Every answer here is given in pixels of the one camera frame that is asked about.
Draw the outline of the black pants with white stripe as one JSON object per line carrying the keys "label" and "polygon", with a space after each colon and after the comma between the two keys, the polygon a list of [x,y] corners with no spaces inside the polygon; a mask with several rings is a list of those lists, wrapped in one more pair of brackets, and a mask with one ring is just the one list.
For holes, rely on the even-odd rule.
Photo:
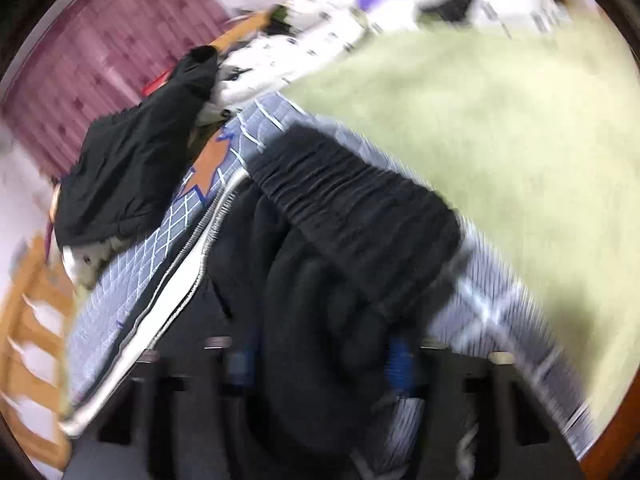
{"label": "black pants with white stripe", "polygon": [[160,271],[62,421],[84,432],[142,352],[208,288],[198,322],[253,356],[284,432],[347,453],[386,395],[390,340],[461,243],[442,198],[296,124],[250,156]]}

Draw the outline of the grey grid bed sheet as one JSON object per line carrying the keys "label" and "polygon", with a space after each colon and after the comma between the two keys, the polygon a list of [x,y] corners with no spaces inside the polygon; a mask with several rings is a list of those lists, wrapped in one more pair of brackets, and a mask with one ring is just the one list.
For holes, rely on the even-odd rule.
{"label": "grey grid bed sheet", "polygon": [[[137,320],[150,312],[168,268],[201,237],[209,237],[210,222],[230,200],[247,159],[294,124],[319,129],[371,165],[417,177],[364,136],[334,119],[306,112],[279,92],[251,102],[222,129],[229,145],[212,172],[208,191],[191,190],[174,200],[157,229],[106,266],[79,310],[66,346],[70,411],[60,423],[66,437],[79,438],[102,410],[91,401],[94,390],[103,385],[103,375],[118,360]],[[469,265],[454,279],[454,296],[428,333],[469,356],[487,356],[499,348],[514,351],[529,385],[541,395],[576,457],[583,458],[596,436],[574,368],[522,280],[472,222],[464,220],[462,228]]]}

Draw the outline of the black jacket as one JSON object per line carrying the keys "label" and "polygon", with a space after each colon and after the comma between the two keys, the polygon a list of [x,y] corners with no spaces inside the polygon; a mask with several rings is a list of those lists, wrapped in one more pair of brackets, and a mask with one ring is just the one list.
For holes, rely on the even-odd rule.
{"label": "black jacket", "polygon": [[60,183],[58,246],[134,240],[160,226],[192,160],[190,133],[217,73],[217,50],[194,48],[138,105],[91,123]]}

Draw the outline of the green blanket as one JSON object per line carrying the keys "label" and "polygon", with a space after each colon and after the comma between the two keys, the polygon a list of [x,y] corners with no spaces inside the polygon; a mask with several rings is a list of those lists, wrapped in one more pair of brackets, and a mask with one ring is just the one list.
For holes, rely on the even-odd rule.
{"label": "green blanket", "polygon": [[605,18],[370,39],[286,96],[397,157],[524,281],[603,430],[639,364],[639,73]]}

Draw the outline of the white flower print quilt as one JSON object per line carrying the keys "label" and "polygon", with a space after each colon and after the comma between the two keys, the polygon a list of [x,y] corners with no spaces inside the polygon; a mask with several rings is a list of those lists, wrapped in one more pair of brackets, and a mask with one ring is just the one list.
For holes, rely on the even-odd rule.
{"label": "white flower print quilt", "polygon": [[[357,0],[286,0],[268,13],[256,32],[246,32],[228,48],[215,48],[216,84],[190,133],[192,160],[172,200],[191,190],[207,192],[210,175],[193,169],[192,162],[201,144],[230,115],[264,93],[322,70],[372,36],[413,32],[422,24],[544,34],[564,18],[554,0],[378,0],[367,11]],[[72,283],[90,287],[102,266],[134,240],[112,237],[58,248]]]}

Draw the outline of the maroon curtain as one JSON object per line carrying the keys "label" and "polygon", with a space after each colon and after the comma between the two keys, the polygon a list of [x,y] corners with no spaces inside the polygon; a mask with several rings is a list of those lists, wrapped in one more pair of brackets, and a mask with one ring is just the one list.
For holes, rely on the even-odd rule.
{"label": "maroon curtain", "polygon": [[75,0],[18,70],[3,119],[43,174],[62,176],[90,122],[138,104],[148,84],[220,36],[229,18],[219,0]]}

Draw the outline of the wooden bed frame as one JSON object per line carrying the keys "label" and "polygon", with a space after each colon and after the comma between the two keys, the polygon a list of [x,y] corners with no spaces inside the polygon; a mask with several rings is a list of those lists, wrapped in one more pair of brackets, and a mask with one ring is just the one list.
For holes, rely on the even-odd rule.
{"label": "wooden bed frame", "polygon": [[[246,18],[217,39],[212,47],[230,47],[246,32],[256,32],[265,24],[267,16],[266,12],[259,12]],[[229,145],[221,136],[222,129],[240,113],[230,115],[201,144],[192,162],[193,169],[212,177]],[[205,247],[212,239],[215,221],[222,216],[228,203],[222,207],[221,215],[210,222],[209,237],[201,237],[190,252],[185,252],[168,268],[160,282],[160,293],[150,304],[150,312],[137,320],[126,344],[120,347],[118,360],[103,375],[103,385],[94,390],[92,403],[104,408],[108,399],[126,382],[130,370],[168,329],[183,301],[189,299],[202,277]],[[90,287],[73,284],[63,268],[62,259],[56,268],[50,268],[44,254],[46,242],[43,238],[37,238],[22,259],[1,313],[1,420],[22,453],[32,462],[56,470],[64,470],[70,462],[75,439],[66,437],[60,428],[63,417],[70,411],[67,338],[79,310],[96,288],[106,266],[150,234],[134,240],[108,260]]]}

